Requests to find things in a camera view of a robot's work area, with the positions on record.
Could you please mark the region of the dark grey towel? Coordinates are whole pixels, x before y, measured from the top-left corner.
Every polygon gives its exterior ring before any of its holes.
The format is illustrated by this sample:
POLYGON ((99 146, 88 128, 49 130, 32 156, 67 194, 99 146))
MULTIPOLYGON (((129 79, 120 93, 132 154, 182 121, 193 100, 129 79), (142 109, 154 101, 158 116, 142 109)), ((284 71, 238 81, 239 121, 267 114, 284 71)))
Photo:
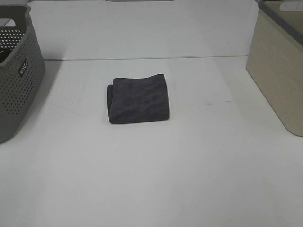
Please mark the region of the dark grey towel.
POLYGON ((107 111, 111 124, 168 120, 170 106, 165 76, 113 79, 107 86, 107 111))

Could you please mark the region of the grey perforated plastic basket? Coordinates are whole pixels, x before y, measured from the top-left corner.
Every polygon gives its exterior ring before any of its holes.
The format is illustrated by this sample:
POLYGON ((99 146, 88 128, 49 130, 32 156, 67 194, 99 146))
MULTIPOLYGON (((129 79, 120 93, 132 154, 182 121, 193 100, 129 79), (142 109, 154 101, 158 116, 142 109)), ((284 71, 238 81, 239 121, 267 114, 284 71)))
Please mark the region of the grey perforated plastic basket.
POLYGON ((24 120, 45 73, 45 63, 27 5, 1 5, 0 17, 14 26, 0 28, 0 140, 6 142, 24 120))

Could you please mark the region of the beige plastic storage bin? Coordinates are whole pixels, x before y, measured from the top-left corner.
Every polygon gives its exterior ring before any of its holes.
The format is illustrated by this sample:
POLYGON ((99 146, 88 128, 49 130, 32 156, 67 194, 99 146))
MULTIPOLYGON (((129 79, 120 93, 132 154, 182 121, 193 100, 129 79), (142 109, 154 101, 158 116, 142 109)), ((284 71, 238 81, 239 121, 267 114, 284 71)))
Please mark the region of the beige plastic storage bin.
POLYGON ((303 135, 303 2, 261 0, 246 69, 292 134, 303 135))

